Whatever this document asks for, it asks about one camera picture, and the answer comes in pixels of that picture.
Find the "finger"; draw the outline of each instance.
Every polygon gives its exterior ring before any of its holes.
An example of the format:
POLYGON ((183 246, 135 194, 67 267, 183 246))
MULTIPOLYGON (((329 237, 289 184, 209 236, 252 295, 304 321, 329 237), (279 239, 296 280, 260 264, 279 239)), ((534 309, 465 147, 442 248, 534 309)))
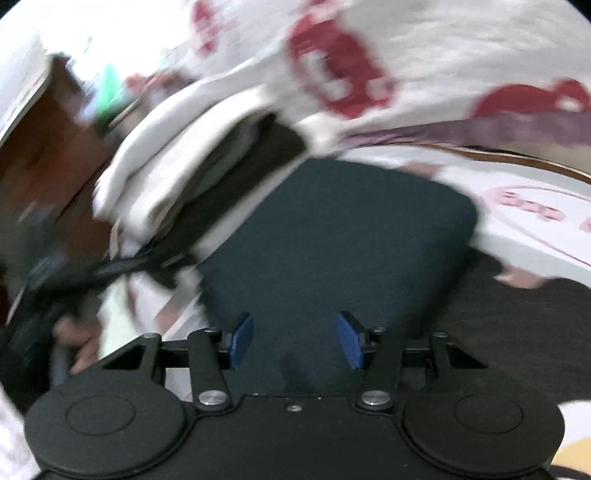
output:
POLYGON ((90 367, 92 364, 96 363, 97 360, 98 360, 98 355, 80 358, 79 360, 76 361, 74 366, 71 368, 70 372, 73 375, 79 374, 83 370, 86 370, 88 367, 90 367))
POLYGON ((64 346, 84 345, 91 338, 100 335, 100 322, 76 322, 71 316, 63 316, 53 327, 53 335, 64 346))
POLYGON ((80 348, 80 350, 78 350, 78 353, 76 354, 76 359, 83 359, 83 358, 87 358, 87 357, 96 357, 99 354, 99 345, 100 345, 100 341, 99 341, 99 337, 93 337, 90 340, 88 340, 88 342, 86 342, 82 348, 80 348))

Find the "red print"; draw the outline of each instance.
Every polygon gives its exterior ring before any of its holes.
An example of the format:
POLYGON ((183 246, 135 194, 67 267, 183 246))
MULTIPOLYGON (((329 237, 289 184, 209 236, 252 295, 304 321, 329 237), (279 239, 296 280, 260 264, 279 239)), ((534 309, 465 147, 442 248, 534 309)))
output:
POLYGON ((579 230, 585 233, 591 233, 591 218, 585 219, 585 221, 581 223, 579 230))
POLYGON ((198 52, 204 56, 211 55, 217 50, 222 29, 218 26, 210 0, 197 0, 193 4, 191 21, 202 42, 198 52))
POLYGON ((287 43, 296 75, 325 108, 357 118, 371 107, 387 107, 396 82, 339 22, 335 0, 312 0, 287 43))
POLYGON ((500 205, 505 205, 508 207, 517 207, 520 210, 523 210, 524 212, 537 213, 538 218, 545 222, 549 222, 551 220, 562 222, 566 218, 564 213, 560 210, 557 210, 552 207, 547 207, 546 205, 541 205, 537 202, 532 202, 530 200, 524 200, 515 192, 499 192, 496 198, 496 202, 500 205))
POLYGON ((591 111, 589 92, 573 79, 562 80, 552 90, 531 85, 504 85, 480 100, 472 116, 557 111, 591 111))

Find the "wooden furniture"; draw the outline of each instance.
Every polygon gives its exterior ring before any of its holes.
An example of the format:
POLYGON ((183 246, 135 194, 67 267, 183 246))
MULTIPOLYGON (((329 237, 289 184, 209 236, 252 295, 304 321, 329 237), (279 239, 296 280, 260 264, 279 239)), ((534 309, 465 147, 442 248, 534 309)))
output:
POLYGON ((92 192, 115 147, 81 120, 84 104, 64 60, 54 59, 46 90, 0 147, 0 207, 51 206, 60 241, 73 257, 106 252, 110 231, 92 219, 92 192))

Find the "metal screw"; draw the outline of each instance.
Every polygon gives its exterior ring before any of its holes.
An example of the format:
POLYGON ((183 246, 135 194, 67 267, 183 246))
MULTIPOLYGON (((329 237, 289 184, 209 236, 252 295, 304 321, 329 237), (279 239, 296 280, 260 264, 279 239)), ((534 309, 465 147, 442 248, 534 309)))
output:
POLYGON ((199 402, 203 405, 217 407, 228 399, 228 395, 221 390, 206 390, 199 394, 199 402))
POLYGON ((369 390, 361 394, 361 401, 366 405, 379 407, 390 401, 390 395, 382 390, 369 390))

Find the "dark blue cushion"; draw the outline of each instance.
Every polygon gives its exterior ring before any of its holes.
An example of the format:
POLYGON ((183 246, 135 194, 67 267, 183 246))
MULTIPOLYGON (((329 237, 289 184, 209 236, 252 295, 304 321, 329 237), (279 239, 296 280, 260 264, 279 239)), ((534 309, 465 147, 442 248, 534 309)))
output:
POLYGON ((419 333, 467 250, 476 209, 451 188, 331 159, 300 166, 200 267, 212 324, 251 312, 254 340, 230 388, 355 388, 336 333, 341 310, 365 326, 419 333))

